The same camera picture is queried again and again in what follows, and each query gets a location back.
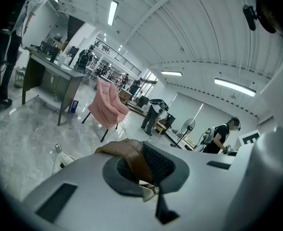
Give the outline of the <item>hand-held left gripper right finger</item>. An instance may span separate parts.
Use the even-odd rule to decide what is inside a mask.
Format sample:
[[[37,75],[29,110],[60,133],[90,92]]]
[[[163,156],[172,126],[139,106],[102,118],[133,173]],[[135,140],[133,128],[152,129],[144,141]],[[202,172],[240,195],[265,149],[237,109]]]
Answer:
[[[143,217],[143,231],[229,231],[228,209],[236,190],[236,157],[174,149],[157,142],[144,145],[183,160],[189,174],[176,192],[163,195],[178,218],[162,224],[155,213]]]

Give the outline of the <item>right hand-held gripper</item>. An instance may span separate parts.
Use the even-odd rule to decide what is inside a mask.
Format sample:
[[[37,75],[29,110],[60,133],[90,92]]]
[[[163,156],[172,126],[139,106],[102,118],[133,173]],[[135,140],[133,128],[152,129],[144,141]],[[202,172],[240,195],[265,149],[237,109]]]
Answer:
[[[283,128],[255,142],[228,208],[225,231],[278,231],[283,226]]]

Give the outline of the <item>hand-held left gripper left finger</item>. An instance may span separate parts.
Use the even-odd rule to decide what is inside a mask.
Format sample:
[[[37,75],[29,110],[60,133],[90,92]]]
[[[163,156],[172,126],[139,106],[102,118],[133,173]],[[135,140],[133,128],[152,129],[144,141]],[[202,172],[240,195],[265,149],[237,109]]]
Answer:
[[[62,231],[163,231],[155,217],[156,198],[122,196],[104,180],[110,156],[90,155],[38,185],[23,203]]]

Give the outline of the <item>pink cushioned lounge chair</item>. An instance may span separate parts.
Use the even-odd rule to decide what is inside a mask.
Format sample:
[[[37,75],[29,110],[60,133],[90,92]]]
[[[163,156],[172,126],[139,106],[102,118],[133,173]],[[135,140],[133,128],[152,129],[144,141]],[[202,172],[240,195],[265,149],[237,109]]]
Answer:
[[[128,107],[121,102],[115,84],[99,76],[97,76],[96,95],[87,109],[89,113],[82,123],[92,115],[106,129],[101,142],[112,127],[117,128],[118,124],[124,121],[129,112]]]

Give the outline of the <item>black standing fan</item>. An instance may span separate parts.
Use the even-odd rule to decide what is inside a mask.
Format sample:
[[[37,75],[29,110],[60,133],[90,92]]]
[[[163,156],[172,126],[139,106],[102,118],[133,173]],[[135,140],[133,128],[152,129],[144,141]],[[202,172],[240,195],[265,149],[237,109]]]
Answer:
[[[187,121],[185,121],[185,123],[183,124],[180,130],[180,133],[181,133],[180,139],[176,143],[171,143],[170,146],[177,147],[178,144],[183,140],[183,138],[194,129],[195,123],[196,122],[194,118],[190,118]]]

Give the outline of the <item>dark grey desk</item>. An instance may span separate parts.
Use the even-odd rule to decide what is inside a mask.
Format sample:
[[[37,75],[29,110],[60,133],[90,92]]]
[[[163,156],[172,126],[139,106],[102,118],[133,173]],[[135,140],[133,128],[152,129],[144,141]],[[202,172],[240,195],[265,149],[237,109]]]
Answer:
[[[84,74],[66,66],[58,66],[36,52],[29,54],[22,90],[22,104],[26,93],[32,91],[49,107],[58,111],[58,123],[64,111],[70,111]]]

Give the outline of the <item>grey waste basket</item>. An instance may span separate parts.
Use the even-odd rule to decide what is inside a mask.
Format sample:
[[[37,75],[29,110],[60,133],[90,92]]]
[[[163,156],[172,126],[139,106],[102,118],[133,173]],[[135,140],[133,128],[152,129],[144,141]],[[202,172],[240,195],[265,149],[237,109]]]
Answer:
[[[14,76],[14,86],[16,88],[22,88],[23,87],[25,72],[26,72],[26,67],[22,67],[22,68],[18,67],[16,69],[15,76]]]

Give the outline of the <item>black mezzanine railing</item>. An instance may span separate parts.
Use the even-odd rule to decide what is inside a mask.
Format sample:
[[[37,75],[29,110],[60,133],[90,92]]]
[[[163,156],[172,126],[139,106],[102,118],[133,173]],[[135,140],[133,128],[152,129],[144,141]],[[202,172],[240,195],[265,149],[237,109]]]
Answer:
[[[116,50],[112,47],[108,46],[106,43],[101,41],[100,39],[96,38],[94,45],[96,48],[105,52],[109,57],[115,59],[118,63],[123,65],[126,69],[132,71],[135,75],[139,76],[141,71],[135,67],[129,60],[119,54]]]

